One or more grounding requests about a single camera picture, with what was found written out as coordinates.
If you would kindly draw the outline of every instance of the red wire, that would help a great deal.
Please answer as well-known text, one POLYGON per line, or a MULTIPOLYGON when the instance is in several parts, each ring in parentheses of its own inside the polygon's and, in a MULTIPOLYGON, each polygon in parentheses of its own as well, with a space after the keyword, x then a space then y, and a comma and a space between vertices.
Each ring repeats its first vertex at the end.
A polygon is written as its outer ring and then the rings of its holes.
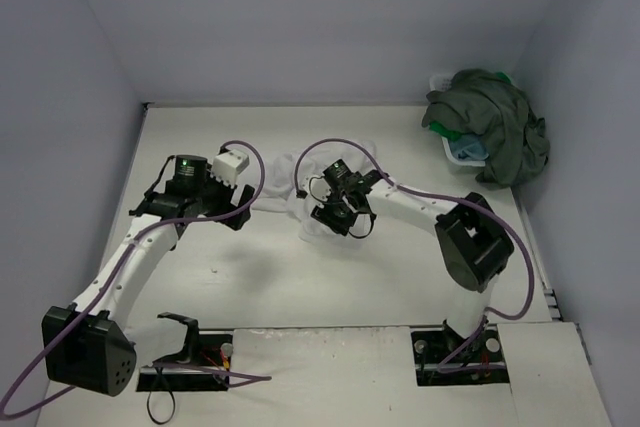
POLYGON ((201 354, 205 359, 207 359, 209 362, 211 362, 215 367, 218 367, 219 369, 222 368, 218 364, 216 364, 216 362, 211 357, 209 357, 207 354, 205 354, 204 352, 201 352, 201 354))

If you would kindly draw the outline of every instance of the blue cloth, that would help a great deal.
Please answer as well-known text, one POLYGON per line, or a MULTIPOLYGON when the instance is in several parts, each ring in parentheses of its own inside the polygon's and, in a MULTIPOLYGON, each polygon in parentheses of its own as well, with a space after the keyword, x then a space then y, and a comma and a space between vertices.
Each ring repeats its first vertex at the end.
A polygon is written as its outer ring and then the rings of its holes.
POLYGON ((458 140, 449 140, 451 155, 458 160, 486 160, 489 152, 476 134, 464 134, 458 140))

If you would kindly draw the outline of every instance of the black cable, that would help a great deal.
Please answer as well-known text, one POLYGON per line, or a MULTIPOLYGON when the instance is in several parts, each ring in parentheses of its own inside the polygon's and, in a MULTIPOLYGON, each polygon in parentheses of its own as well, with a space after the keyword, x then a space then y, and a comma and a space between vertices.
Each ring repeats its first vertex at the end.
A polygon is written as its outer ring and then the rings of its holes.
POLYGON ((149 396, 147 397, 147 414, 149 414, 149 418, 151 419, 151 422, 153 422, 154 424, 166 425, 169 422, 171 422, 171 420, 173 419, 173 416, 176 415, 176 397, 175 395, 173 395, 173 391, 171 390, 171 386, 169 385, 169 382, 167 382, 167 379, 162 374, 162 368, 156 367, 156 374, 157 374, 156 378, 153 381, 153 384, 151 385, 151 389, 149 391, 149 396), (161 382, 162 386, 165 388, 164 391, 159 391, 159 392, 167 392, 169 396, 171 396, 171 402, 173 404, 171 408, 171 415, 167 420, 163 420, 163 421, 156 419, 151 413, 151 394, 155 392, 155 389, 158 386, 158 382, 161 382))
POLYGON ((369 215, 369 219, 371 220, 371 225, 369 227, 369 232, 367 232, 364 235, 354 235, 351 232, 349 232, 349 235, 351 237, 353 237, 354 239, 359 239, 359 240, 366 239, 367 237, 369 237, 371 235, 371 232, 373 232, 373 224, 375 223, 375 217, 373 215, 369 215))
POLYGON ((422 351, 422 360, 420 360, 420 382, 424 384, 424 364, 427 361, 427 348, 425 347, 422 351))
POLYGON ((153 192, 153 190, 157 187, 157 185, 162 180, 162 176, 164 176, 164 171, 167 168, 167 165, 169 165, 169 162, 171 162, 175 158, 176 158, 175 155, 170 155, 169 157, 167 157, 167 160, 164 161, 164 165, 162 166, 162 169, 160 169, 160 173, 158 174, 158 178, 153 182, 153 184, 151 184, 151 187, 149 187, 147 189, 147 191, 144 193, 145 197, 148 196, 149 194, 151 194, 153 192))
POLYGON ((336 202, 327 202, 326 200, 322 200, 317 198, 315 195, 313 195, 312 191, 311 191, 311 181, 312 180, 322 180, 322 177, 310 177, 309 178, 309 195, 311 196, 311 198, 317 202, 320 202, 323 205, 341 205, 344 204, 344 201, 340 200, 340 201, 336 201, 336 202))

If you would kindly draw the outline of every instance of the screw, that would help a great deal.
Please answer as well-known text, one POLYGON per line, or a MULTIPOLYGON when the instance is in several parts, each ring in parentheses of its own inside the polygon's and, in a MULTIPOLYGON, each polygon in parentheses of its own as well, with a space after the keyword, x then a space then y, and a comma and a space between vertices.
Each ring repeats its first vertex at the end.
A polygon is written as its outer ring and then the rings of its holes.
POLYGON ((413 350, 416 351, 416 354, 421 354, 426 348, 427 342, 425 340, 416 340, 416 343, 413 344, 413 350))
POLYGON ((220 352, 222 352, 227 359, 231 358, 233 355, 233 345, 225 342, 220 346, 220 352))
POLYGON ((487 339, 484 345, 489 352, 492 352, 494 354, 500 352, 500 342, 498 342, 498 339, 487 339))

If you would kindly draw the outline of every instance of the black clamp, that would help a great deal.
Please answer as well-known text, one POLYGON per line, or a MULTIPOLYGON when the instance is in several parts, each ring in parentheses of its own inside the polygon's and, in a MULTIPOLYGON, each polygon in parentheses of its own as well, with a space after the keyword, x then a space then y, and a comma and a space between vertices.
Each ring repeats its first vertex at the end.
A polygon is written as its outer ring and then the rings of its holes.
POLYGON ((181 364, 186 364, 191 362, 192 359, 195 359, 200 351, 200 328, 198 326, 198 321, 191 317, 172 314, 171 312, 158 314, 158 318, 175 320, 176 322, 187 326, 187 336, 184 339, 184 346, 182 347, 182 350, 177 354, 163 357, 162 360, 165 362, 175 361, 181 364))

